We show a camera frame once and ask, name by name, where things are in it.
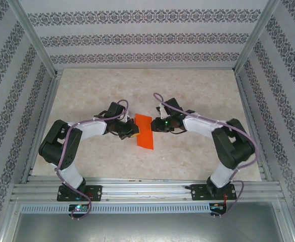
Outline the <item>orange paper sheet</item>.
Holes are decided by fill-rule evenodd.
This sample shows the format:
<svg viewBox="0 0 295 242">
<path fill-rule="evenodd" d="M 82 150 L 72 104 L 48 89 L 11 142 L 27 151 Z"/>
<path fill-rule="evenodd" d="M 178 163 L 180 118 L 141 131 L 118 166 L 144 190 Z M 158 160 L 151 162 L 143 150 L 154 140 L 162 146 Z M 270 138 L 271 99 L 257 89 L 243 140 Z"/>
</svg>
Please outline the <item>orange paper sheet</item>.
<svg viewBox="0 0 295 242">
<path fill-rule="evenodd" d="M 153 132 L 151 130 L 152 117 L 136 114 L 135 124 L 139 128 L 139 134 L 137 138 L 137 146 L 145 149 L 154 149 Z"/>
</svg>

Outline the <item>grey metal sheet panel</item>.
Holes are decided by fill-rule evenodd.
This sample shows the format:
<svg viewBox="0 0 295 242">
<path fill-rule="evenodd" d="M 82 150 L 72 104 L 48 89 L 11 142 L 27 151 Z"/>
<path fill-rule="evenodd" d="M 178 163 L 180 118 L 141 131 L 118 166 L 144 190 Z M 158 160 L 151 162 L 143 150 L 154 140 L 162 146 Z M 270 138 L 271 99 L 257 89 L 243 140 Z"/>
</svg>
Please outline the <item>grey metal sheet panel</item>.
<svg viewBox="0 0 295 242">
<path fill-rule="evenodd" d="M 276 222 L 207 214 L 23 214 L 13 242 L 283 242 Z"/>
</svg>

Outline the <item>left controller board with LEDs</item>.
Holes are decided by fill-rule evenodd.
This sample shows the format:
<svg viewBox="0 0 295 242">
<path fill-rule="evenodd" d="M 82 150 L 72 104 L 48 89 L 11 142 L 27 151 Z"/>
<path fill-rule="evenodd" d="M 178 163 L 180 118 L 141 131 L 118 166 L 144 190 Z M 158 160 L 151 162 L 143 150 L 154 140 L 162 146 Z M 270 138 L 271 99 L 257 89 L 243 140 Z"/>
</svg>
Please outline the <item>left controller board with LEDs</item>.
<svg viewBox="0 0 295 242">
<path fill-rule="evenodd" d="M 70 204 L 68 211 L 69 212 L 87 212 L 88 208 L 89 207 L 86 204 Z"/>
</svg>

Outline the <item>aluminium mounting rail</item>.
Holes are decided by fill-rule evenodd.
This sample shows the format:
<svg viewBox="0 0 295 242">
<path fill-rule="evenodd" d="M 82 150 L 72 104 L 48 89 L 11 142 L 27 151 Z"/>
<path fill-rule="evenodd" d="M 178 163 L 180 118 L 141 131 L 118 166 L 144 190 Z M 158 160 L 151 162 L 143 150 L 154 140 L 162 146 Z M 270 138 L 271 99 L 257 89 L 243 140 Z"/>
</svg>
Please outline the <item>aluminium mounting rail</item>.
<svg viewBox="0 0 295 242">
<path fill-rule="evenodd" d="M 190 202 L 186 186 L 201 184 L 200 180 L 148 180 L 87 178 L 87 184 L 102 186 L 102 203 L 170 203 Z M 25 184 L 13 186 L 10 202 L 55 203 L 60 180 L 52 176 L 32 176 Z M 278 181 L 234 182 L 240 202 L 274 202 L 285 200 Z"/>
</svg>

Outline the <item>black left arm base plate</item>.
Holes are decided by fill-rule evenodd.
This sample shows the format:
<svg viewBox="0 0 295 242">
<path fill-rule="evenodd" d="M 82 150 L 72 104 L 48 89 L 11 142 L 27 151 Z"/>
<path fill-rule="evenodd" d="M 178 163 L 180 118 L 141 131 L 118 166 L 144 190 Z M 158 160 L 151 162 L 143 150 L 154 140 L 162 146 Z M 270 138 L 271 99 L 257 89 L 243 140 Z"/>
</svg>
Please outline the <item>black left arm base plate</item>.
<svg viewBox="0 0 295 242">
<path fill-rule="evenodd" d="M 90 200 L 93 202 L 101 201 L 102 186 L 86 185 L 81 192 L 85 194 L 87 197 L 89 197 Z M 59 202 L 78 202 L 88 200 L 84 196 L 81 196 L 80 194 L 76 193 L 75 191 L 66 187 L 65 185 L 61 185 L 59 187 L 56 199 Z"/>
</svg>

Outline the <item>aluminium side rail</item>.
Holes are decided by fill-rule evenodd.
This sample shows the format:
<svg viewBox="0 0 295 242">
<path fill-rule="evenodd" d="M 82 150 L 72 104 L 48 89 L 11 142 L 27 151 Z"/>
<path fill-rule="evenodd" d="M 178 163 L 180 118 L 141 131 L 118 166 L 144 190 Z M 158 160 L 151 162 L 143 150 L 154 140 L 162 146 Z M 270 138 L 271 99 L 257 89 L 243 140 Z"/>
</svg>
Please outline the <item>aluminium side rail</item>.
<svg viewBox="0 0 295 242">
<path fill-rule="evenodd" d="M 40 116 L 37 119 L 37 126 L 35 129 L 35 135 L 32 139 L 31 147 L 29 150 L 29 153 L 27 155 L 26 164 L 24 166 L 21 180 L 19 183 L 26 183 L 28 180 L 28 177 L 30 175 L 30 171 L 33 169 L 37 155 L 38 155 L 38 149 L 40 147 L 42 137 L 45 132 L 45 128 L 49 119 L 49 115 L 54 103 L 54 99 L 59 87 L 59 83 L 61 80 L 63 70 L 57 71 L 54 78 L 51 79 L 50 85 L 48 87 L 48 90 L 46 92 L 46 96 L 44 99 L 44 102 L 42 104 L 42 109 L 40 112 Z"/>
<path fill-rule="evenodd" d="M 236 83 L 237 83 L 240 98 L 241 98 L 241 103 L 242 103 L 243 110 L 245 113 L 245 118 L 246 118 L 246 122 L 248 125 L 249 134 L 256 141 L 257 146 L 258 146 L 258 153 L 259 154 L 258 154 L 258 158 L 257 158 L 257 164 L 258 164 L 259 172 L 261 175 L 261 179 L 263 182 L 264 181 L 265 182 L 273 181 L 273 178 L 271 177 L 271 174 L 269 171 L 269 167 L 267 166 L 265 152 L 262 149 L 260 137 L 258 136 L 256 124 L 253 120 L 253 113 L 252 113 L 251 107 L 249 106 L 249 99 L 247 97 L 247 93 L 245 92 L 245 90 L 243 88 L 243 84 L 242 84 L 239 76 L 235 75 L 235 78 L 236 78 Z"/>
</svg>

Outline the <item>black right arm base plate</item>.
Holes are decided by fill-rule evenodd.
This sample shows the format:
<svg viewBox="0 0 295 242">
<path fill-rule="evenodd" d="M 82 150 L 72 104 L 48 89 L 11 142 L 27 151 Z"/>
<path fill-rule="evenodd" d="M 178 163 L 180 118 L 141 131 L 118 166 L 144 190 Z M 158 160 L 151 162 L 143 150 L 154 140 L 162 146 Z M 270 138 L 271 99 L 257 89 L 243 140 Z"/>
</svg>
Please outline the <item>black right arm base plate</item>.
<svg viewBox="0 0 295 242">
<path fill-rule="evenodd" d="M 185 188 L 191 190 L 193 201 L 235 200 L 237 198 L 236 189 L 233 184 L 228 184 L 220 189 L 214 187 L 212 189 L 213 193 L 208 190 L 207 184 L 192 184 Z"/>
</svg>

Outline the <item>aluminium frame post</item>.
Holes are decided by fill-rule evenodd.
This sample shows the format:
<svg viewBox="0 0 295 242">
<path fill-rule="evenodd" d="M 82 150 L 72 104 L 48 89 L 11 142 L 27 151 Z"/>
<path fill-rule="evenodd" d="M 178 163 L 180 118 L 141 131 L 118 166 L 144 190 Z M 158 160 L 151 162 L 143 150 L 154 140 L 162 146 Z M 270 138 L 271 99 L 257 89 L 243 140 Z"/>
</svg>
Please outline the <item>aluminium frame post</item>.
<svg viewBox="0 0 295 242">
<path fill-rule="evenodd" d="M 39 35 L 37 34 L 33 24 L 31 23 L 27 13 L 25 12 L 21 2 L 19 0 L 7 0 L 10 8 L 17 17 L 21 26 L 23 27 L 25 33 L 27 34 L 29 40 L 40 56 L 42 62 L 44 63 L 46 69 L 49 71 L 51 77 L 56 77 L 57 70 L 54 67 L 53 62 L 50 59 Z"/>
<path fill-rule="evenodd" d="M 245 46 L 243 47 L 236 64 L 233 67 L 234 73 L 238 74 L 244 66 L 247 58 L 249 57 L 254 45 L 258 41 L 261 33 L 263 32 L 267 22 L 274 13 L 280 0 L 268 0 L 265 8 L 263 9 L 253 31 L 251 32 Z"/>
</svg>

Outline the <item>aluminium frame bar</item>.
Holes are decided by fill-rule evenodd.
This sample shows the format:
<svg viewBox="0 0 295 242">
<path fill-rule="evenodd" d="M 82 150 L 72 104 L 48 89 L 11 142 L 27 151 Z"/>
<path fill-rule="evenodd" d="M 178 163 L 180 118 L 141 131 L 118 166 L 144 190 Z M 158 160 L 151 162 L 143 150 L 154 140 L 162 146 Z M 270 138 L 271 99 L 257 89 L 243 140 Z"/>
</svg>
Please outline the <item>aluminium frame bar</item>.
<svg viewBox="0 0 295 242">
<path fill-rule="evenodd" d="M 285 201 L 272 202 L 283 242 L 295 242 L 295 226 Z"/>
<path fill-rule="evenodd" d="M 13 242 L 21 210 L 22 205 L 18 201 L 9 202 L 0 229 L 0 242 Z"/>
</svg>

